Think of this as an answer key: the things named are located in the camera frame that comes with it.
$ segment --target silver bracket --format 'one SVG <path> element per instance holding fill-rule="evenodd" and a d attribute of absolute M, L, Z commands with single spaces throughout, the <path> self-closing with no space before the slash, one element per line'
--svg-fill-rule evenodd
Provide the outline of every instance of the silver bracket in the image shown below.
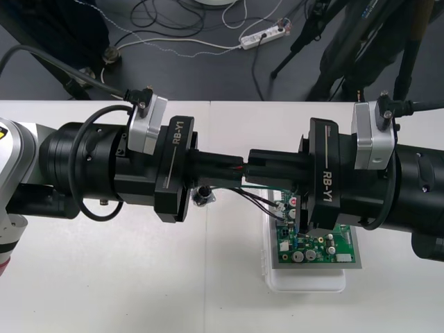
<path fill-rule="evenodd" d="M 154 154 L 167 103 L 167 99 L 153 94 L 146 108 L 136 107 L 128 130 L 128 149 L 148 155 Z"/>
<path fill-rule="evenodd" d="M 356 135 L 356 170 L 384 170 L 395 148 L 393 125 L 380 131 L 376 125 L 379 114 L 376 102 L 356 103 L 353 109 L 352 134 Z"/>

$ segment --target black cable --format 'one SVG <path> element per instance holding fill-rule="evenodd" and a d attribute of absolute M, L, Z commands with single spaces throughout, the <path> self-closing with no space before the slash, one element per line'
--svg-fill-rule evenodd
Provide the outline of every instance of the black cable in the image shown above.
<path fill-rule="evenodd" d="M 396 193 L 396 154 L 395 151 L 393 151 L 390 161 L 388 162 L 387 167 L 387 190 L 386 195 L 384 197 L 384 202 L 382 203 L 381 210 L 379 211 L 379 214 L 377 215 L 377 218 L 372 222 L 368 223 L 366 220 L 361 220 L 359 223 L 362 225 L 362 227 L 366 230 L 375 230 L 379 228 L 385 220 L 387 220 L 387 217 L 390 214 L 391 206 L 393 204 L 393 200 L 395 198 Z"/>
<path fill-rule="evenodd" d="M 230 191 L 233 191 L 234 193 L 239 194 L 240 196 L 242 196 L 243 198 L 247 199 L 248 201 L 250 201 L 253 205 L 257 206 L 261 211 L 263 211 L 265 214 L 273 217 L 274 219 L 277 219 L 279 221 L 285 221 L 282 217 L 278 217 L 276 215 L 274 215 L 272 212 L 270 212 L 269 210 L 267 210 L 264 206 L 262 206 L 260 203 L 258 203 L 256 200 L 252 199 L 250 196 L 247 196 L 239 191 L 237 191 L 238 189 L 229 189 Z"/>
<path fill-rule="evenodd" d="M 28 51 L 29 53 L 32 53 L 33 55 L 49 62 L 51 65 L 56 66 L 57 68 L 60 68 L 61 70 L 67 72 L 71 76 L 74 76 L 76 78 L 79 78 L 86 83 L 89 83 L 93 87 L 96 87 L 98 89 L 101 89 L 108 94 L 116 95 L 121 98 L 125 96 L 125 92 L 122 92 L 118 89 L 115 89 L 113 87 L 110 87 L 109 85 L 104 85 L 102 82 L 94 80 L 91 76 L 88 76 L 77 69 L 72 68 L 69 65 L 66 65 L 65 63 L 61 62 L 59 59 L 54 58 L 52 55 L 49 55 L 46 52 L 43 52 L 42 50 L 36 49 L 35 47 L 27 46 L 27 45 L 16 45 L 11 47 L 9 50 L 6 51 L 6 53 L 3 55 L 2 59 L 0 60 L 0 76 L 3 70 L 5 69 L 6 64 L 8 63 L 9 59 L 17 52 L 17 51 Z"/>
<path fill-rule="evenodd" d="M 265 198 L 262 198 L 261 196 L 257 196 L 256 194 L 253 194 L 251 192 L 247 192 L 247 191 L 245 191 L 243 189 L 240 189 L 240 188 L 235 188 L 235 189 L 238 192 L 240 192 L 242 194 L 245 194 L 246 196 L 250 196 L 252 199 L 259 200 L 259 201 L 261 201 L 263 203 L 266 203 L 267 205 L 269 205 L 271 207 L 278 207 L 278 204 L 274 203 L 273 201 L 267 200 Z"/>
<path fill-rule="evenodd" d="M 341 88 L 341 86 L 342 86 L 342 84 L 344 83 L 344 81 L 345 81 L 345 76 L 342 77 L 342 80 L 339 82 L 338 86 L 336 87 L 336 90 L 335 90 L 334 93 L 331 95 L 331 97 L 328 99 L 329 102 L 331 102 L 332 99 L 336 96 L 336 94 L 337 94 L 338 91 L 339 91 L 339 88 Z"/>
<path fill-rule="evenodd" d="M 155 9 L 155 16 L 154 16 L 154 17 L 151 16 L 151 14 L 150 14 L 148 8 L 146 7 L 145 2 L 147 2 L 147 1 L 148 1 L 148 0 L 142 0 L 142 1 L 138 2 L 138 3 L 136 3 L 136 4 L 134 5 L 133 9 L 132 9 L 131 12 L 130 12 L 130 21 L 131 21 L 131 23 L 132 23 L 134 26 L 136 26 L 136 27 L 138 27 L 138 28 L 148 28 L 149 26 L 152 26 L 152 25 L 153 25 L 154 23 L 156 23 L 156 21 L 157 21 L 157 9 L 156 9 L 156 7 L 155 7 L 154 0 L 153 0 L 153 7 L 154 7 L 154 9 Z M 150 17 L 150 19 L 152 20 L 150 23 L 148 23 L 148 24 L 146 24 L 146 25 L 140 25 L 140 24 L 137 24 L 137 23 L 134 22 L 134 19 L 133 19 L 133 14 L 134 14 L 135 10 L 136 10 L 140 5 L 143 5 L 143 7 L 145 8 L 145 12 L 146 12 L 146 14 L 147 14 L 147 15 Z"/>
<path fill-rule="evenodd" d="M 200 28 L 197 31 L 194 31 L 193 33 L 190 33 L 188 35 L 172 35 L 170 33 L 161 33 L 159 31 L 135 30 L 135 31 L 132 31 L 131 33 L 126 33 L 125 35 L 120 37 L 119 40 L 117 40 L 117 42 L 114 43 L 114 46 L 117 46 L 118 43 L 120 43 L 122 40 L 124 40 L 128 36 L 131 36 L 134 33 L 154 33 L 154 34 L 157 34 L 157 35 L 161 35 L 161 36 L 165 36 L 165 37 L 172 37 L 172 38 L 186 38 L 186 37 L 195 36 L 198 33 L 200 33 L 204 29 L 204 27 L 205 27 L 205 14 L 203 16 L 201 16 L 198 12 L 194 12 L 192 10 L 188 10 L 188 11 L 193 12 L 194 14 L 196 14 L 197 16 L 200 17 L 201 26 L 200 26 Z"/>
<path fill-rule="evenodd" d="M 308 20 L 308 9 L 307 9 L 308 1 L 309 1 L 309 0 L 305 0 L 305 1 L 304 1 L 304 17 L 305 17 L 305 21 Z"/>
<path fill-rule="evenodd" d="M 203 12 L 203 16 L 202 16 L 199 12 L 195 12 L 194 10 L 190 10 L 190 9 L 188 9 L 187 7 L 184 7 L 184 6 L 183 6 L 180 2 L 178 2 L 178 1 L 177 1 L 177 4 L 178 4 L 180 7 L 182 7 L 183 9 L 185 9 L 187 12 L 190 12 L 190 13 L 194 14 L 195 16 L 197 16 L 197 17 L 198 17 L 198 20 L 197 20 L 196 22 L 194 22 L 193 24 L 190 24 L 190 25 L 188 25 L 188 26 L 171 26 L 171 25 L 165 24 L 165 23 L 163 23 L 163 22 L 161 22 L 160 20 L 157 19 L 157 16 L 159 15 L 159 12 L 157 11 L 157 7 L 156 7 L 156 5 L 155 5 L 155 0 L 152 0 L 152 4 L 153 4 L 153 8 L 154 8 L 154 13 L 155 13 L 155 16 L 154 16 L 154 17 L 151 15 L 151 12 L 148 10 L 148 8 L 147 8 L 146 5 L 145 5 L 145 2 L 147 2 L 147 1 L 148 1 L 148 0 L 142 0 L 142 1 L 140 1 L 140 2 L 139 2 L 136 6 L 134 6 L 133 9 L 131 10 L 130 21 L 131 21 L 131 23 L 132 23 L 134 26 L 137 26 L 137 27 L 139 27 L 139 28 L 146 28 L 146 27 L 151 26 L 151 25 L 153 25 L 154 23 L 156 23 L 156 24 L 158 24 L 158 25 L 160 25 L 160 26 L 163 26 L 164 28 L 168 28 L 168 29 L 172 29 L 172 30 L 192 30 L 193 28 L 197 27 L 197 25 L 199 25 L 199 24 L 202 24 L 202 25 L 205 24 L 205 22 L 203 21 L 204 18 L 205 18 L 205 11 Z M 137 7 L 138 7 L 139 5 L 141 5 L 141 4 L 143 4 L 143 6 L 144 6 L 144 8 L 145 8 L 145 13 L 146 13 L 146 15 L 149 17 L 149 19 L 152 19 L 151 24 L 149 24 L 148 26 L 141 26 L 141 25 L 139 25 L 139 24 L 137 24 L 137 23 L 134 22 L 133 14 L 134 14 L 135 10 L 137 9 Z"/>
<path fill-rule="evenodd" d="M 259 40 L 259 44 L 257 45 L 256 52 L 255 52 L 255 59 L 253 60 L 253 65 L 252 65 L 252 67 L 251 67 L 251 75 L 253 76 L 253 82 L 255 83 L 256 92 L 257 92 L 257 94 L 259 95 L 261 101 L 265 101 L 265 100 L 264 100 L 264 96 L 262 95 L 262 92 L 261 92 L 261 88 L 260 88 L 260 86 L 259 86 L 259 83 L 257 82 L 257 79 L 256 79 L 255 68 L 256 68 L 257 57 L 258 57 L 258 55 L 259 55 L 259 47 L 261 46 L 262 40 L 263 40 L 265 37 L 266 37 L 266 34 L 263 34 L 263 35 L 261 36 L 261 39 Z"/>
<path fill-rule="evenodd" d="M 120 210 L 123 207 L 123 203 L 119 202 L 116 209 L 107 216 L 99 216 L 95 215 L 93 212 L 91 212 L 83 203 L 83 197 L 80 193 L 79 189 L 77 188 L 76 183 L 76 158 L 78 153 L 78 147 L 80 146 L 80 142 L 87 132 L 88 128 L 94 123 L 98 118 L 102 117 L 103 115 L 113 112 L 113 111 L 125 111 L 128 113 L 131 113 L 133 109 L 129 106 L 125 105 L 111 105 L 107 106 L 106 108 L 100 109 L 99 111 L 95 112 L 90 118 L 83 123 L 83 125 L 78 130 L 76 137 L 74 138 L 74 142 L 72 144 L 71 150 L 69 152 L 68 157 L 68 181 L 69 181 L 69 190 L 71 191 L 71 195 L 76 202 L 77 206 L 80 208 L 81 212 L 89 217 L 91 220 L 95 220 L 98 222 L 105 222 L 109 221 L 110 219 L 113 219 L 117 216 L 117 214 L 120 212 Z"/>
<path fill-rule="evenodd" d="M 444 109 L 444 101 L 413 102 L 411 109 L 413 110 L 413 112 Z"/>

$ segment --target electrical wire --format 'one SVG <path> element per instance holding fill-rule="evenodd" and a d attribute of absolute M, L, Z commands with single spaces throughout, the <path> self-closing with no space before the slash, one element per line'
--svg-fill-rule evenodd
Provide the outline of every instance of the electrical wire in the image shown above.
<path fill-rule="evenodd" d="M 242 31 L 241 35 L 239 36 L 239 41 L 241 41 L 242 37 L 245 35 L 245 33 L 250 30 L 252 27 L 254 27 L 255 25 L 265 21 L 266 19 L 268 19 L 271 15 L 273 15 L 275 13 L 276 10 L 278 10 L 279 6 L 281 5 L 283 0 L 279 0 L 279 3 L 276 5 L 276 7 L 270 12 L 270 14 L 268 14 L 267 16 L 265 16 L 263 19 L 260 19 L 259 21 L 251 24 L 250 26 L 248 26 L 244 31 Z"/>
<path fill-rule="evenodd" d="M 145 42 L 156 42 L 156 41 L 158 41 L 158 42 L 194 42 L 194 43 L 199 43 L 199 44 L 203 44 L 203 45 L 207 45 L 207 46 L 211 46 L 211 47 L 216 47 L 216 48 L 219 48 L 219 49 L 225 49 L 227 52 L 231 51 L 231 50 L 234 50 L 234 49 L 239 49 L 241 47 L 240 45 L 238 45 L 238 46 L 215 45 L 215 44 L 212 44 L 212 43 L 204 42 L 202 40 L 192 40 L 192 39 L 187 39 L 187 38 L 183 38 L 183 39 L 179 39 L 179 38 L 151 38 L 151 39 L 148 39 L 148 40 L 144 40 L 143 42 L 142 41 L 136 41 L 136 42 L 131 42 L 131 43 L 123 44 L 123 45 L 120 45 L 119 47 L 117 47 L 117 49 L 121 50 L 124 47 L 132 46 L 132 45 L 136 45 L 136 44 L 142 44 L 142 43 L 145 43 Z M 101 73 L 100 73 L 100 79 L 101 79 L 101 82 L 103 84 L 105 84 L 105 79 L 103 77 L 104 74 L 105 74 L 105 67 L 102 68 Z M 116 99 L 122 99 L 121 97 L 116 96 L 116 95 L 111 95 L 111 96 L 115 97 Z"/>
<path fill-rule="evenodd" d="M 82 138 L 85 136 L 85 133 L 87 132 L 88 128 L 100 117 L 103 115 L 114 112 L 114 111 L 124 111 L 130 114 L 133 112 L 133 109 L 126 105 L 111 105 L 107 106 L 106 108 L 100 109 L 99 111 L 95 112 L 90 118 L 88 118 L 85 123 L 80 127 L 78 130 L 76 137 L 74 138 L 71 150 L 69 152 L 68 157 L 68 181 L 69 181 L 69 190 L 71 191 L 71 195 L 76 202 L 77 206 L 80 208 L 81 212 L 89 217 L 91 220 L 98 221 L 98 222 L 105 222 L 109 221 L 110 219 L 113 219 L 117 216 L 118 213 L 120 213 L 123 202 L 119 202 L 117 204 L 116 209 L 107 216 L 99 216 L 95 215 L 93 212 L 91 212 L 83 203 L 83 197 L 80 192 L 80 190 L 77 188 L 77 182 L 76 182 L 76 160 L 77 160 L 77 154 L 78 154 L 78 148 L 80 146 L 80 142 L 82 141 Z"/>
<path fill-rule="evenodd" d="M 142 0 L 142 1 L 140 1 L 137 5 L 139 5 L 139 4 L 144 4 L 145 2 L 147 2 L 148 0 Z M 160 26 L 163 26 L 164 28 L 168 28 L 168 29 L 173 29 L 173 30 L 190 30 L 190 29 L 193 29 L 193 28 L 195 28 L 197 25 L 199 25 L 199 23 L 201 23 L 201 28 L 203 28 L 204 27 L 204 19 L 205 19 L 205 16 L 206 16 L 206 12 L 205 12 L 205 10 L 203 10 L 203 16 L 199 13 L 199 12 L 195 12 L 194 10 L 191 10 L 191 9 L 189 9 L 189 8 L 187 8 L 187 7 L 185 7 L 185 6 L 183 6 L 182 5 L 182 3 L 180 3 L 179 1 L 174 1 L 175 3 L 177 3 L 180 7 L 182 7 L 183 9 L 185 9 L 187 12 L 190 12 L 190 13 L 192 13 L 192 14 L 194 14 L 195 16 L 197 16 L 198 17 L 198 20 L 196 21 L 196 22 L 194 22 L 193 24 L 190 24 L 190 25 L 188 25 L 188 26 L 171 26 L 171 25 L 168 25 L 168 24 L 165 24 L 165 23 L 163 23 L 163 22 L 161 22 L 157 17 L 158 17 L 158 15 L 159 15 L 159 12 L 158 12 L 158 10 L 157 10 L 157 7 L 156 7 L 156 5 L 155 5 L 155 0 L 151 0 L 152 1 L 152 5 L 153 5 L 153 8 L 154 8 L 154 13 L 155 13 L 155 16 L 153 17 L 152 15 L 151 15 L 151 12 L 148 10 L 148 8 L 146 7 L 146 5 L 144 4 L 144 9 L 145 9 L 145 13 L 146 13 L 146 15 L 149 17 L 149 19 L 152 19 L 153 20 L 153 22 L 154 23 L 156 23 L 156 24 L 158 24 L 158 25 L 160 25 Z M 143 26 L 140 26 L 140 25 L 138 25 L 138 24 L 136 24 L 135 22 L 134 22 L 134 20 L 133 20 L 133 13 L 135 12 L 135 9 L 137 9 L 137 7 L 135 7 L 135 8 L 133 8 L 132 10 L 131 10 L 131 15 L 130 15 L 130 20 L 131 20 L 131 23 L 134 25 L 134 26 L 138 26 L 138 27 L 140 27 L 140 28 L 143 28 Z"/>
<path fill-rule="evenodd" d="M 262 19 L 262 18 L 261 17 L 247 17 L 247 21 L 252 20 L 252 19 Z M 275 20 L 272 20 L 272 19 L 265 19 L 264 21 L 267 21 L 267 22 L 270 22 L 270 23 L 275 23 L 276 22 Z M 232 21 L 232 22 L 228 22 L 228 23 L 238 23 L 238 22 L 240 22 L 240 21 Z M 194 33 L 190 33 L 188 35 L 172 35 L 170 33 L 161 33 L 159 31 L 134 30 L 134 31 L 131 31 L 131 32 L 125 34 L 121 38 L 119 38 L 119 40 L 117 40 L 117 42 L 115 42 L 114 45 L 115 46 L 118 45 L 118 43 L 120 43 L 125 38 L 130 37 L 131 35 L 133 35 L 133 33 L 154 33 L 154 34 L 162 35 L 162 36 L 165 36 L 165 37 L 173 37 L 173 38 L 182 38 L 183 37 L 183 38 L 186 38 L 186 37 L 193 37 L 193 36 L 199 34 L 202 31 L 214 31 L 216 29 L 223 28 L 223 27 L 224 27 L 223 23 L 215 24 L 215 25 L 209 26 L 207 28 L 200 28 L 199 30 L 195 31 Z"/>
<path fill-rule="evenodd" d="M 268 200 L 268 199 L 262 198 L 261 196 L 257 196 L 257 195 L 254 194 L 254 193 L 247 192 L 247 191 L 244 191 L 243 189 L 239 189 L 239 188 L 235 188 L 235 189 L 236 189 L 239 193 L 245 194 L 246 196 L 249 196 L 249 197 L 251 197 L 251 198 L 254 199 L 254 200 L 261 201 L 261 202 L 267 204 L 268 206 L 271 206 L 271 207 L 279 207 L 279 205 L 276 204 L 276 203 L 274 203 L 273 201 L 270 201 L 270 200 Z"/>
<path fill-rule="evenodd" d="M 379 211 L 379 214 L 377 215 L 377 218 L 369 223 L 366 219 L 360 220 L 360 224 L 362 227 L 366 230 L 375 230 L 379 228 L 385 220 L 387 220 L 387 217 L 390 214 L 391 206 L 393 204 L 393 200 L 395 198 L 396 193 L 396 153 L 393 151 L 390 161 L 388 162 L 388 168 L 387 168 L 387 178 L 388 178 L 388 184 L 387 184 L 387 190 L 386 195 L 384 197 L 384 202 L 382 203 L 381 210 Z"/>
<path fill-rule="evenodd" d="M 157 44 L 152 44 L 152 43 L 145 42 L 145 41 L 144 41 L 144 40 L 143 40 L 138 34 L 136 34 L 136 32 L 134 32 L 134 31 L 130 31 L 130 30 L 127 30 L 127 29 L 125 29 L 125 28 L 122 28 L 122 27 L 119 26 L 117 23 L 115 23 L 114 21 L 112 21 L 108 16 L 106 16 L 106 14 L 105 14 L 100 8 L 97 8 L 96 6 L 94 6 L 94 5 L 90 4 L 90 3 L 84 3 L 84 2 L 79 1 L 79 0 L 72 0 L 72 1 L 74 1 L 74 2 L 76 2 L 76 3 L 79 3 L 80 5 L 89 6 L 89 7 L 93 8 L 93 9 L 97 10 L 99 13 L 102 14 L 102 16 L 103 16 L 103 18 L 104 18 L 105 20 L 107 20 L 108 22 L 110 22 L 112 25 L 114 25 L 114 26 L 115 26 L 116 28 L 118 28 L 119 30 L 122 30 L 122 31 L 124 31 L 124 32 L 126 32 L 126 33 L 128 33 L 128 34 L 134 35 L 138 40 L 140 40 L 141 43 L 143 43 L 143 44 L 145 44 L 145 45 L 149 45 L 149 46 L 154 46 L 155 48 L 161 50 L 162 52 L 172 52 L 172 53 L 176 54 L 178 57 L 182 57 L 182 58 L 195 58 L 195 57 L 197 57 L 197 56 L 199 56 L 199 55 L 204 55 L 204 54 L 205 54 L 205 55 L 209 55 L 209 56 L 222 56 L 223 54 L 228 53 L 228 52 L 231 52 L 231 51 L 233 51 L 233 50 L 236 49 L 236 48 L 234 48 L 234 49 L 228 49 L 228 50 L 225 50 L 225 51 L 220 52 L 220 53 L 201 51 L 201 52 L 195 53 L 195 54 L 193 54 L 193 55 L 181 54 L 181 53 L 178 53 L 176 50 L 173 50 L 173 49 L 163 49 L 162 47 L 160 47 L 160 46 L 157 45 Z M 150 32 L 152 32 L 152 33 L 157 33 L 157 34 L 159 34 L 159 35 L 167 35 L 167 34 L 164 34 L 164 33 L 158 33 L 158 32 L 155 32 L 155 31 L 150 31 Z"/>
<path fill-rule="evenodd" d="M 304 17 L 305 17 L 305 21 L 308 20 L 308 1 L 309 0 L 305 0 L 304 1 Z"/>
<path fill-rule="evenodd" d="M 244 9 L 245 9 L 245 16 L 244 16 L 244 20 L 238 25 L 238 26 L 230 26 L 227 24 L 227 22 L 225 22 L 225 14 L 227 13 L 227 11 L 230 10 L 231 7 L 233 7 L 236 2 L 238 2 L 238 0 L 234 0 L 234 2 L 229 5 L 222 13 L 222 22 L 223 24 L 225 24 L 225 26 L 229 29 L 235 30 L 235 29 L 239 29 L 241 26 L 243 26 L 247 20 L 247 16 L 248 16 L 248 9 L 247 9 L 247 0 L 244 0 Z"/>
<path fill-rule="evenodd" d="M 237 191 L 237 189 L 229 189 L 230 191 L 233 191 L 234 193 L 239 194 L 241 197 L 247 199 L 248 201 L 250 201 L 253 205 L 255 205 L 256 207 L 258 207 L 261 211 L 263 211 L 265 214 L 273 217 L 274 219 L 277 219 L 279 221 L 285 221 L 282 217 L 278 217 L 277 215 L 274 215 L 272 212 L 270 212 L 269 210 L 267 210 L 263 205 L 261 205 L 260 203 L 258 203 L 255 199 L 251 198 L 250 196 L 247 196 L 239 191 Z"/>
<path fill-rule="evenodd" d="M 216 47 L 218 49 L 223 49 L 223 50 L 232 50 L 232 49 L 240 49 L 241 48 L 241 45 L 223 46 L 223 45 L 216 45 L 216 44 L 204 42 L 202 40 L 192 40 L 189 38 L 151 38 L 148 40 L 143 40 L 143 41 L 137 40 L 136 42 L 123 44 L 123 45 L 120 45 L 117 49 L 120 50 L 120 49 L 127 47 L 127 46 L 137 45 L 137 44 L 141 44 L 143 42 L 154 42 L 154 41 L 158 41 L 158 42 L 193 42 L 193 43 L 199 43 L 199 44 L 203 44 L 203 45 L 207 45 L 207 46 L 211 46 L 211 47 Z"/>
<path fill-rule="evenodd" d="M 115 95 L 121 98 L 125 96 L 125 92 L 122 92 L 121 90 L 115 89 L 113 87 L 110 87 L 109 85 L 105 85 L 104 83 L 94 80 L 91 76 L 88 76 L 78 71 L 77 69 L 74 69 L 69 65 L 66 65 L 65 63 L 61 62 L 59 59 L 54 58 L 52 55 L 49 55 L 48 53 L 36 49 L 35 47 L 27 45 L 16 45 L 10 48 L 8 51 L 6 51 L 6 53 L 3 55 L 2 59 L 0 60 L 0 76 L 3 70 L 5 69 L 6 64 L 11 59 L 11 57 L 20 50 L 32 53 L 33 55 L 45 60 L 46 62 L 49 62 L 53 66 L 56 66 L 57 68 L 67 72 L 71 76 L 79 78 L 85 81 L 86 83 L 89 83 L 93 87 L 96 87 L 98 89 L 107 92 L 108 94 Z"/>
<path fill-rule="evenodd" d="M 256 92 L 259 95 L 261 101 L 265 101 L 265 100 L 264 100 L 264 95 L 262 95 L 262 91 L 261 91 L 261 88 L 259 86 L 259 83 L 257 82 L 257 79 L 256 79 L 255 68 L 256 68 L 257 57 L 259 55 L 259 47 L 261 46 L 262 40 L 265 37 L 266 37 L 266 34 L 263 34 L 261 36 L 261 39 L 259 40 L 259 44 L 257 45 L 256 52 L 255 52 L 255 58 L 253 60 L 253 65 L 251 66 L 251 75 L 253 77 L 253 82 L 255 83 Z"/>
<path fill-rule="evenodd" d="M 149 11 L 148 11 L 148 7 L 146 7 L 145 2 L 147 2 L 147 1 L 148 1 L 148 0 L 142 0 L 142 1 L 138 2 L 138 3 L 136 3 L 136 4 L 134 5 L 133 9 L 132 9 L 131 12 L 130 12 L 130 21 L 131 21 L 131 23 L 132 23 L 134 26 L 136 26 L 136 27 L 138 27 L 138 28 L 148 28 L 149 26 L 152 26 L 152 25 L 153 25 L 154 23 L 156 23 L 156 21 L 157 21 L 157 9 L 155 8 L 154 0 L 153 0 L 153 7 L 154 7 L 154 9 L 155 9 L 155 16 L 154 16 L 154 17 L 151 16 L 151 14 L 150 14 Z M 137 7 L 139 7 L 140 5 L 143 5 L 143 7 L 145 8 L 145 12 L 146 12 L 146 14 L 147 14 L 147 15 L 150 17 L 150 19 L 152 20 L 152 21 L 151 21 L 150 23 L 148 23 L 148 24 L 140 25 L 140 24 L 135 23 L 134 20 L 133 20 L 133 14 L 134 14 L 135 10 L 137 9 Z"/>

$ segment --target black connector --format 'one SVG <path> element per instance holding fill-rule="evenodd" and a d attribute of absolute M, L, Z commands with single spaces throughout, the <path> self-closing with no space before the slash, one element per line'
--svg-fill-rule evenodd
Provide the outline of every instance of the black connector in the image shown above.
<path fill-rule="evenodd" d="M 213 191 L 209 186 L 201 186 L 194 189 L 192 193 L 192 200 L 198 207 L 203 207 L 208 203 L 214 201 Z"/>
<path fill-rule="evenodd" d="M 145 88 L 143 90 L 127 90 L 123 100 L 130 102 L 134 106 L 138 106 L 141 109 L 146 109 L 153 97 L 153 90 Z"/>

